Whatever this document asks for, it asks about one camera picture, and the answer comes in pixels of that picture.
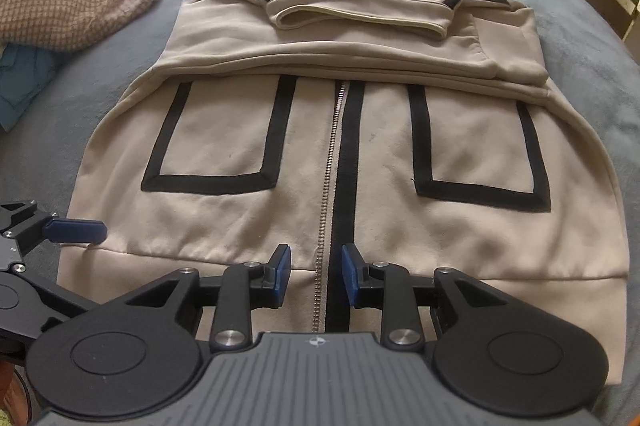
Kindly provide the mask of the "beige jacket with black trim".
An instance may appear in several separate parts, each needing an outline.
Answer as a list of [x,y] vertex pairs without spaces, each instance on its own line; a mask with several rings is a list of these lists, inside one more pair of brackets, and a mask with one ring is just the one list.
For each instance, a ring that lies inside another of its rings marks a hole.
[[570,321],[623,375],[620,186],[515,0],[185,0],[91,136],[68,213],[107,226],[58,267],[96,302],[286,244],[283,311],[256,330],[366,330],[342,279],[352,243]]

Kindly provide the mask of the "light blue garment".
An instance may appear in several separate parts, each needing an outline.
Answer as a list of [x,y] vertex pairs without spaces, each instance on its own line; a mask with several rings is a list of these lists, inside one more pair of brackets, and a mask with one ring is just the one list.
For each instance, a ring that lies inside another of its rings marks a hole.
[[9,132],[70,55],[6,44],[1,53],[1,128]]

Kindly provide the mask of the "grey-blue bed blanket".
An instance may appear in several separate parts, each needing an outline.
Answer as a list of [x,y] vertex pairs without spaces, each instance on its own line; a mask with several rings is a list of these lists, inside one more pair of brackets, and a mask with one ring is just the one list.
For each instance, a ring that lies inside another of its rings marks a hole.
[[[1,138],[1,195],[69,215],[87,144],[130,84],[162,55],[185,0],[158,0],[140,18],[77,53]],[[533,11],[554,83],[600,138],[616,173],[629,246],[623,375],[597,411],[621,425],[639,411],[639,68],[584,0],[515,0]],[[43,245],[32,266],[58,278],[62,248]]]

